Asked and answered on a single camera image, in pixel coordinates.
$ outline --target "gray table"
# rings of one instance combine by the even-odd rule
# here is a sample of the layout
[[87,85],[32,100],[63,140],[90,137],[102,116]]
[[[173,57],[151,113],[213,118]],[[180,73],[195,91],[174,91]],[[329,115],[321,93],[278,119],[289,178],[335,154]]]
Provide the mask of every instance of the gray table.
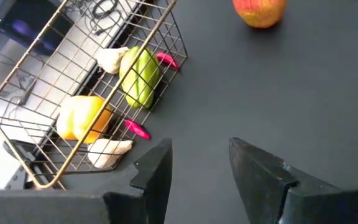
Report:
[[232,178],[237,136],[338,187],[358,187],[358,1],[289,0],[256,32],[231,1],[179,0],[189,59],[148,120],[173,138],[166,223],[248,223]]

